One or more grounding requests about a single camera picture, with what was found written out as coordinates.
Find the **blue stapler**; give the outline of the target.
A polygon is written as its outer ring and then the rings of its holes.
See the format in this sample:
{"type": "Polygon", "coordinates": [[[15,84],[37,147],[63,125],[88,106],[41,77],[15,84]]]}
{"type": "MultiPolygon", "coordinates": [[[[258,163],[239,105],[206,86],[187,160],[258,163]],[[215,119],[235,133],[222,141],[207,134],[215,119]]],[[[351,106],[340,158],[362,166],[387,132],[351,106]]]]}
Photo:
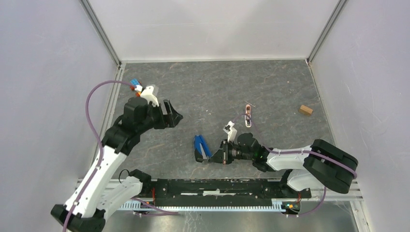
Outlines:
{"type": "Polygon", "coordinates": [[[203,162],[212,157],[212,153],[202,135],[194,136],[194,157],[196,162],[203,162]]]}

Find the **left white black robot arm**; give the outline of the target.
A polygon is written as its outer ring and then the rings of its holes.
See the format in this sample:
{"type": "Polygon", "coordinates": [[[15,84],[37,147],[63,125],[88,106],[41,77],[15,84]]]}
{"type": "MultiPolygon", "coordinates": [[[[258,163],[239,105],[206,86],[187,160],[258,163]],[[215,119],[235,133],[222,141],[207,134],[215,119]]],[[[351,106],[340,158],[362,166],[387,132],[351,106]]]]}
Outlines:
{"type": "Polygon", "coordinates": [[[125,202],[136,195],[146,197],[151,193],[150,176],[139,170],[131,172],[109,193],[103,192],[143,133],[150,129],[174,128],[183,119],[169,100],[163,104],[165,112],[155,97],[140,96],[130,98],[124,105],[123,114],[99,142],[98,157],[79,187],[64,204],[56,204],[51,210],[63,231],[100,232],[125,202]]]}

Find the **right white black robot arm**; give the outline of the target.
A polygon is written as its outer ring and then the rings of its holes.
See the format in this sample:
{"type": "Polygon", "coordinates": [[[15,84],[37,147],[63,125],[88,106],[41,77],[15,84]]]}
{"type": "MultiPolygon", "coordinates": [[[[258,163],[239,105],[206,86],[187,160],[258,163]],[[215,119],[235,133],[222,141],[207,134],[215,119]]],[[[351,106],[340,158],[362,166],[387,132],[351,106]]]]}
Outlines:
{"type": "Polygon", "coordinates": [[[250,160],[262,172],[286,170],[284,181],[279,184],[285,197],[313,188],[347,194],[359,164],[357,158],[322,139],[302,148],[278,149],[261,145],[252,133],[239,135],[236,142],[224,139],[216,153],[196,158],[225,165],[234,160],[250,160]]]}

